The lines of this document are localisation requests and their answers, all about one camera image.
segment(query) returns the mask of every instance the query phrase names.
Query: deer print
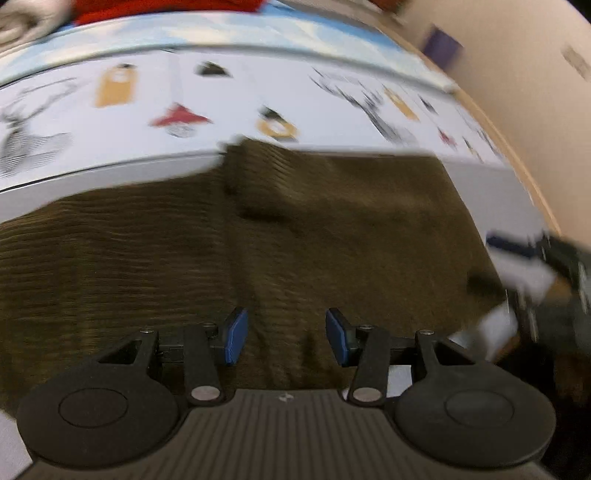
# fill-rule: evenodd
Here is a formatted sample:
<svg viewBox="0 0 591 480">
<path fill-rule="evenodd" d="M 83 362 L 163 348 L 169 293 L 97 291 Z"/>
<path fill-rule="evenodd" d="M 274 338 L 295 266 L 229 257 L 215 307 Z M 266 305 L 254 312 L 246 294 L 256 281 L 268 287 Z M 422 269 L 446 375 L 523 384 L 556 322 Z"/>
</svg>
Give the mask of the deer print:
<svg viewBox="0 0 591 480">
<path fill-rule="evenodd" d="M 15 100 L 2 108 L 0 120 L 8 124 L 9 133 L 0 147 L 0 174 L 11 176 L 23 168 L 48 163 L 68 145 L 69 134 L 56 134 L 49 137 L 33 135 L 30 132 L 30 120 L 61 98 L 76 91 L 78 85 L 74 80 L 64 79 L 40 87 L 25 89 Z M 40 92 L 44 101 L 29 113 L 25 113 L 27 109 L 30 109 L 27 102 L 34 92 Z"/>
<path fill-rule="evenodd" d="M 324 81 L 325 79 L 323 77 L 318 81 L 313 78 L 311 78 L 311 80 L 325 92 L 328 92 L 335 97 L 343 98 L 351 105 L 363 110 L 378 132 L 380 132 L 380 134 L 382 134 L 382 136 L 389 142 L 408 144 L 415 141 L 414 136 L 408 130 L 394 127 L 380 117 L 378 110 L 383 104 L 384 98 L 379 93 L 371 92 L 370 90 L 363 88 L 363 99 L 357 100 L 352 95 L 345 93 L 341 88 L 337 86 L 329 86 Z"/>
</svg>

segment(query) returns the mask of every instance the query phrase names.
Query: brown garment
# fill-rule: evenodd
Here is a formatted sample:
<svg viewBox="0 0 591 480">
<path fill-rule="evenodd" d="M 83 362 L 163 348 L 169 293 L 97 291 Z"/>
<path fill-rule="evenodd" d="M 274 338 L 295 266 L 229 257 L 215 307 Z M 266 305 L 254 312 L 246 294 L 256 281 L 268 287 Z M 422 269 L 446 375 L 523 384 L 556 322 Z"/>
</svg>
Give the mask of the brown garment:
<svg viewBox="0 0 591 480">
<path fill-rule="evenodd" d="M 395 335 L 452 333 L 501 299 L 443 166 L 428 157 L 337 158 L 256 141 L 222 167 L 98 190 L 0 226 L 0 401 L 142 326 L 221 320 L 249 336 L 226 385 L 342 387 L 324 311 Z"/>
</svg>

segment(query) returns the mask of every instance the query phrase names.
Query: wall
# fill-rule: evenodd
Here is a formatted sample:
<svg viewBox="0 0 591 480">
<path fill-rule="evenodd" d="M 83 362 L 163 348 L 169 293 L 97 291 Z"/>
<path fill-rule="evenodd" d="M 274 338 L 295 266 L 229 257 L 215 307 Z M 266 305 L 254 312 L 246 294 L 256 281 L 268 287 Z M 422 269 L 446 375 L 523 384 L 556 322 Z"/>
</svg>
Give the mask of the wall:
<svg viewBox="0 0 591 480">
<path fill-rule="evenodd" d="M 567 236 L 591 244 L 591 25 L 566 0 L 413 0 L 400 33 L 422 47 L 436 24 L 464 45 L 450 75 L 534 176 Z"/>
</svg>

